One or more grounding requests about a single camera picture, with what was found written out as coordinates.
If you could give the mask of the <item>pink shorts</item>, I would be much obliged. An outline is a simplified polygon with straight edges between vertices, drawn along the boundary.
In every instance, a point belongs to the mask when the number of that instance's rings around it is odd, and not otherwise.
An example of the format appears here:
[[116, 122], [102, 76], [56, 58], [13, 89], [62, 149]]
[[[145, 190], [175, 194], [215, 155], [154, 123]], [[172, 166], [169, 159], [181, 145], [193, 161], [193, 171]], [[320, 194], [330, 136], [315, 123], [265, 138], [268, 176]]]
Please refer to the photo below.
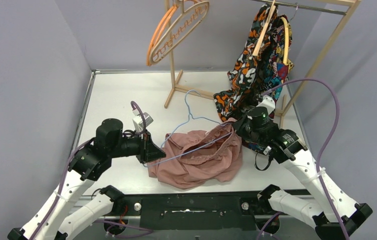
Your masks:
[[209, 131], [168, 133], [162, 150], [166, 156], [148, 163], [149, 177], [181, 190], [208, 180], [231, 181], [243, 165], [242, 139], [229, 118]]

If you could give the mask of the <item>blue wire hanger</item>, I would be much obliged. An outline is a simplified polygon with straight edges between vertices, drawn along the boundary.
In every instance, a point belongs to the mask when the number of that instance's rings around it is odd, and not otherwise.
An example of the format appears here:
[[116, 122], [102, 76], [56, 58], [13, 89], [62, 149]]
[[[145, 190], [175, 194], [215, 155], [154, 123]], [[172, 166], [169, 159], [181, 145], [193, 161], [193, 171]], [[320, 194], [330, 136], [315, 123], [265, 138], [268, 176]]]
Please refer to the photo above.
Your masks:
[[[170, 134], [164, 139], [164, 141], [162, 142], [162, 144], [161, 144], [160, 147], [164, 147], [166, 141], [167, 141], [167, 140], [168, 140], [168, 139], [169, 139], [169, 138], [170, 138], [170, 137], [171, 137], [171, 136], [172, 136], [172, 135], [173, 135], [173, 134], [174, 134], [174, 133], [180, 128], [180, 127], [182, 127], [182, 126], [188, 124], [191, 120], [193, 120], [193, 121], [195, 121], [195, 120], [206, 120], [206, 121], [209, 121], [209, 122], [215, 123], [215, 124], [217, 124], [217, 125], [220, 126], [220, 127], [225, 127], [225, 126], [227, 126], [227, 125], [230, 124], [229, 122], [227, 122], [227, 123], [218, 122], [218, 121], [216, 121], [216, 120], [212, 120], [212, 119], [207, 118], [207, 117], [205, 117], [205, 116], [198, 116], [198, 117], [195, 117], [195, 116], [193, 115], [193, 113], [192, 113], [192, 110], [191, 110], [190, 104], [188, 103], [188, 100], [187, 100], [188, 95], [191, 94], [191, 93], [195, 93], [195, 95], [198, 95], [198, 96], [201, 95], [200, 92], [199, 92], [198, 90], [194, 90], [194, 89], [190, 89], [190, 90], [188, 90], [188, 91], [185, 93], [185, 95], [184, 95], [184, 103], [185, 103], [186, 108], [187, 108], [187, 120], [186, 120], [185, 122], [182, 122], [182, 123], [180, 123], [179, 125], [177, 125], [177, 126], [175, 127], [175, 129], [174, 129], [174, 130], [173, 130], [173, 131], [172, 131], [172, 132], [171, 132], [171, 133], [170, 133]], [[230, 133], [227, 133], [226, 135], [224, 135], [224, 136], [222, 136], [222, 137], [219, 137], [219, 138], [217, 138], [217, 139], [215, 139], [215, 140], [212, 140], [212, 141], [210, 141], [210, 142], [208, 142], [208, 143], [205, 143], [204, 145], [201, 145], [201, 146], [195, 148], [194, 150], [190, 150], [190, 151], [187, 152], [187, 153], [182, 153], [182, 154], [179, 154], [179, 155], [177, 155], [177, 156], [167, 158], [167, 159], [165, 159], [165, 160], [160, 160], [160, 161], [157, 162], [157, 163], [152, 163], [152, 164], [149, 164], [149, 163], [143, 163], [142, 165], [143, 165], [143, 167], [145, 167], [145, 168], [147, 169], [147, 168], [151, 168], [151, 167], [153, 167], [153, 166], [160, 165], [161, 163], [169, 162], [169, 161], [171, 161], [171, 160], [176, 159], [177, 157], [182, 157], [182, 156], [187, 155], [188, 153], [193, 153], [193, 152], [195, 152], [195, 151], [197, 151], [197, 150], [200, 150], [200, 149], [206, 148], [207, 146], [211, 145], [212, 143], [215, 143], [215, 142], [217, 142], [218, 140], [221, 140], [221, 139], [223, 139], [224, 137], [227, 137], [227, 136], [229, 136], [229, 135], [230, 135]]]

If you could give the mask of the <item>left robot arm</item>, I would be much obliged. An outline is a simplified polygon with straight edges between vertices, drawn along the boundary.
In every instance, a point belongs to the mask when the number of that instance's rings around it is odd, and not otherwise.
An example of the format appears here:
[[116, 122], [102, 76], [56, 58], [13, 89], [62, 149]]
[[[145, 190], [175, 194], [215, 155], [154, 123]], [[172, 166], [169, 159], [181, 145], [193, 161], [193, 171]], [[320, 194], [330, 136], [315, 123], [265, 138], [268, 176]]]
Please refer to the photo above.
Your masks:
[[166, 156], [148, 131], [126, 136], [123, 123], [104, 120], [95, 137], [84, 142], [69, 157], [59, 185], [24, 226], [13, 228], [9, 240], [72, 240], [98, 218], [124, 208], [124, 194], [108, 185], [89, 203], [70, 213], [80, 197], [112, 165], [112, 159], [135, 156], [145, 164]]

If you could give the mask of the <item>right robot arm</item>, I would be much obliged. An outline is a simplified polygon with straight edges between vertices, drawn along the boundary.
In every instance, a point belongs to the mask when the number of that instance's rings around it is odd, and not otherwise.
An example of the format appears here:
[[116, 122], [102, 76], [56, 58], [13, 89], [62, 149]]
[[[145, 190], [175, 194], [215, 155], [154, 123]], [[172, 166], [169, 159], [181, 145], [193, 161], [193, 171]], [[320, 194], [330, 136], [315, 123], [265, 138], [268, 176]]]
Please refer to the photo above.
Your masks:
[[321, 240], [344, 240], [373, 213], [367, 203], [358, 203], [341, 190], [294, 131], [272, 122], [266, 107], [250, 109], [232, 127], [242, 140], [262, 147], [269, 162], [292, 173], [316, 200], [309, 202], [270, 184], [257, 197], [263, 213], [276, 211], [300, 220]]

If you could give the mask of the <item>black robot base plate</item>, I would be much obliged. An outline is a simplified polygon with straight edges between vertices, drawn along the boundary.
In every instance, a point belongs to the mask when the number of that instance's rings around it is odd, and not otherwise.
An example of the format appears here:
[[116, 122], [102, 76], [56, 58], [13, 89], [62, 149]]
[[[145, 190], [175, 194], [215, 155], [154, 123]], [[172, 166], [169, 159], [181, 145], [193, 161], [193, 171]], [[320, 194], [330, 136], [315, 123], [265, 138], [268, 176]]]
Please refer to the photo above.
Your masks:
[[135, 219], [150, 230], [254, 231], [275, 211], [260, 203], [255, 191], [127, 194], [108, 219]]

